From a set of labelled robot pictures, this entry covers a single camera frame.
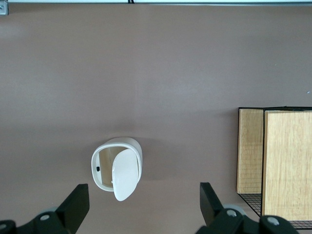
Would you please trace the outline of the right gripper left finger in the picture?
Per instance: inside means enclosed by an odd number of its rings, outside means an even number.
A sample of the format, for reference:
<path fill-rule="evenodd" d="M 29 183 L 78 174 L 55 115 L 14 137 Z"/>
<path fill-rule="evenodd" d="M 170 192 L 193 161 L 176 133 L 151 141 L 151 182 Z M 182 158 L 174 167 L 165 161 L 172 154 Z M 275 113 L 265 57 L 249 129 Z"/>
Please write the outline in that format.
<path fill-rule="evenodd" d="M 75 234 L 89 212 L 88 184 L 79 184 L 55 209 L 40 213 L 17 226 L 13 220 L 2 220 L 2 234 Z"/>

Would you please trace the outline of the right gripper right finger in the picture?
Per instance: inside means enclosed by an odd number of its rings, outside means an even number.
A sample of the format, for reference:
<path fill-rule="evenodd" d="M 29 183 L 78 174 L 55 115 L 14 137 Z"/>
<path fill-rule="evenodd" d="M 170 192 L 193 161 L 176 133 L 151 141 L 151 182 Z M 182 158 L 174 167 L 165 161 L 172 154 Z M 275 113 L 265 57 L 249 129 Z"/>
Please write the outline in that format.
<path fill-rule="evenodd" d="M 250 219 L 235 207 L 225 208 L 209 182 L 201 182 L 200 209 L 206 223 L 198 234 L 295 234 L 296 229 L 282 217 L 262 216 Z"/>

